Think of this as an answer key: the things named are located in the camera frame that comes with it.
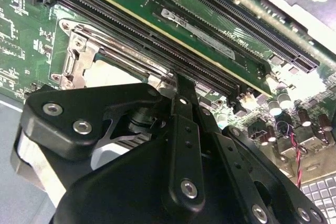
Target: black expansion slot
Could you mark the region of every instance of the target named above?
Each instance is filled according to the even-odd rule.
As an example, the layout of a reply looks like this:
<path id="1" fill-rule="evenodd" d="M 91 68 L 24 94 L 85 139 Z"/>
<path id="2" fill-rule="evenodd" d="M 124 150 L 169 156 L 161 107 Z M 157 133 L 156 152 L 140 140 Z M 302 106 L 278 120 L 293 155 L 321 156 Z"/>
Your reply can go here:
<path id="1" fill-rule="evenodd" d="M 130 15 L 104 0 L 57 0 L 111 36 L 149 56 L 153 61 L 180 72 L 228 96 L 241 81 L 201 59 L 173 40 L 155 33 Z"/>
<path id="2" fill-rule="evenodd" d="M 172 0 L 155 0 L 157 3 L 159 3 L 162 7 L 168 9 L 169 11 L 173 12 L 180 18 L 184 19 L 186 22 L 188 22 L 190 25 L 197 27 L 204 33 L 208 34 L 212 38 L 218 40 L 226 47 L 230 48 L 235 52 L 235 55 L 237 58 L 249 58 L 253 60 L 257 65 L 260 65 L 260 70 L 267 69 L 268 63 L 264 61 L 263 59 L 259 58 L 258 56 L 253 55 L 250 51 L 248 51 L 246 48 L 238 45 L 233 40 L 226 37 L 224 34 L 222 34 L 220 31 L 218 31 L 215 27 L 211 26 L 210 24 L 204 22 L 203 20 L 200 20 L 198 17 L 196 17 L 194 14 L 192 14 L 187 9 L 184 9 L 182 6 L 178 6 L 174 1 Z"/>
<path id="3" fill-rule="evenodd" d="M 309 73 L 320 64 L 307 52 L 299 48 L 282 34 L 276 32 L 243 7 L 236 5 L 232 0 L 198 0 L 211 10 L 228 19 L 245 33 L 266 45 L 282 59 Z"/>

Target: chip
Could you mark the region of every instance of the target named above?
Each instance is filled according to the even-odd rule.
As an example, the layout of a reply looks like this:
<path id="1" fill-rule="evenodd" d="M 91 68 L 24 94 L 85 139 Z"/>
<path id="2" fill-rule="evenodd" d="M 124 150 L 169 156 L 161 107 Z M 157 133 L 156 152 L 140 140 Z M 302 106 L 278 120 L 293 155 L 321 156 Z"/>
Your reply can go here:
<path id="1" fill-rule="evenodd" d="M 316 101 L 315 99 L 311 99 L 311 100 L 309 101 L 309 104 L 310 104 L 311 106 L 315 106 L 315 105 L 317 104 L 317 101 Z"/>
<path id="2" fill-rule="evenodd" d="M 274 64 L 274 65 L 280 65 L 281 63 L 283 63 L 283 60 L 280 59 L 279 57 L 273 55 L 271 58 L 269 58 L 269 60 Z"/>
<path id="3" fill-rule="evenodd" d="M 299 69 L 297 69 L 297 68 L 295 68 L 295 67 L 292 67 L 291 69 L 289 69 L 289 72 L 290 72 L 291 74 L 296 74 L 296 73 L 299 72 Z"/>

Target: screw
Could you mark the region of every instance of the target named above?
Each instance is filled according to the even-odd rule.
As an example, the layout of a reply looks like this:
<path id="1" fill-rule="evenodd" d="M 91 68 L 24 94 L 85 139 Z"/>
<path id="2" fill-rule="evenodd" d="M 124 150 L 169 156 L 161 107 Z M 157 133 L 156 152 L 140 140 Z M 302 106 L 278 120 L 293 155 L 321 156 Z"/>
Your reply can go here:
<path id="1" fill-rule="evenodd" d="M 210 111 L 209 110 L 206 110 L 206 109 L 202 109 L 203 113 L 206 114 L 206 115 L 211 115 Z"/>
<path id="2" fill-rule="evenodd" d="M 91 124 L 84 120 L 77 120 L 73 123 L 72 128 L 81 135 L 87 135 L 92 131 Z"/>
<path id="3" fill-rule="evenodd" d="M 190 180 L 185 179 L 181 182 L 181 190 L 190 199 L 197 197 L 197 188 Z"/>
<path id="4" fill-rule="evenodd" d="M 315 217 L 315 219 L 317 219 L 318 222 L 322 222 L 321 216 L 314 209 L 310 209 L 310 212 Z"/>
<path id="5" fill-rule="evenodd" d="M 62 23 L 62 27 L 63 27 L 64 30 L 69 30 L 69 29 L 70 29 L 69 24 L 66 23 L 66 22 L 63 22 L 63 23 Z"/>
<path id="6" fill-rule="evenodd" d="M 57 116 L 63 113 L 62 107 L 56 103 L 44 104 L 42 109 L 44 113 L 46 113 L 47 115 L 51 115 L 51 116 Z"/>
<path id="7" fill-rule="evenodd" d="M 305 210 L 303 210 L 301 207 L 299 207 L 298 211 L 299 211 L 299 214 L 300 214 L 300 216 L 303 220 L 305 220 L 306 222 L 310 221 L 310 217 Z"/>
<path id="8" fill-rule="evenodd" d="M 252 206 L 253 215 L 259 220 L 260 223 L 266 224 L 267 223 L 267 215 L 265 211 L 257 204 Z"/>
<path id="9" fill-rule="evenodd" d="M 73 40 L 73 46 L 78 51 L 81 51 L 81 50 L 84 49 L 85 42 L 80 38 L 76 38 L 76 39 Z"/>
<path id="10" fill-rule="evenodd" d="M 187 104 L 187 101 L 182 98 L 180 99 L 180 102 L 182 102 L 183 104 Z"/>
<path id="11" fill-rule="evenodd" d="M 233 132 L 233 134 L 235 134 L 235 136 L 240 136 L 240 133 L 237 129 L 233 128 L 232 132 Z"/>
<path id="12" fill-rule="evenodd" d="M 56 73 L 52 73 L 50 76 L 54 81 L 59 81 L 60 77 L 59 74 Z"/>

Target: keyboard key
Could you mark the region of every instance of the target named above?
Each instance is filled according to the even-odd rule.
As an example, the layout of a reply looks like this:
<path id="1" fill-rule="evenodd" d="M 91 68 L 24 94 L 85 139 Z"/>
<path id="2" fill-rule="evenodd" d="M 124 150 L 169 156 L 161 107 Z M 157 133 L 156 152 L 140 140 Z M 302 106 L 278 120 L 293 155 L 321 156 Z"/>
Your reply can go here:
<path id="1" fill-rule="evenodd" d="M 325 182 L 324 182 L 324 180 L 322 180 L 322 181 L 318 181 L 317 182 L 317 186 L 319 187 L 319 189 L 321 190 L 321 189 L 325 189 Z"/>
<path id="2" fill-rule="evenodd" d="M 315 192 L 313 192 L 311 195 L 313 196 L 313 199 L 314 199 L 314 200 L 318 200 L 318 199 L 321 198 L 321 196 L 320 196 L 320 192 L 319 192 L 319 191 L 315 191 Z"/>
<path id="3" fill-rule="evenodd" d="M 321 196 L 322 198 L 328 198 L 329 197 L 328 190 L 327 189 L 321 190 Z"/>
<path id="4" fill-rule="evenodd" d="M 309 188 L 310 188 L 311 191 L 317 191 L 318 190 L 316 183 L 310 184 Z"/>

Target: cable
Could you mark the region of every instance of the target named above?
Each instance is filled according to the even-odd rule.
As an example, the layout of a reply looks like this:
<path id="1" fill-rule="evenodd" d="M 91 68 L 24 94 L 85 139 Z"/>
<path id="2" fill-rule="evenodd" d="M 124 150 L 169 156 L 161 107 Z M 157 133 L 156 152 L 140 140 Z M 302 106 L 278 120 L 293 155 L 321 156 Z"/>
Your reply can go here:
<path id="1" fill-rule="evenodd" d="M 294 138 L 294 133 L 290 135 L 290 140 L 292 142 L 293 147 L 295 148 L 296 151 L 296 163 L 298 165 L 297 169 L 297 187 L 300 189 L 301 188 L 301 177 L 302 177 L 302 169 L 301 169 L 301 150 L 306 152 L 307 149 L 304 148 L 302 145 L 300 145 Z"/>

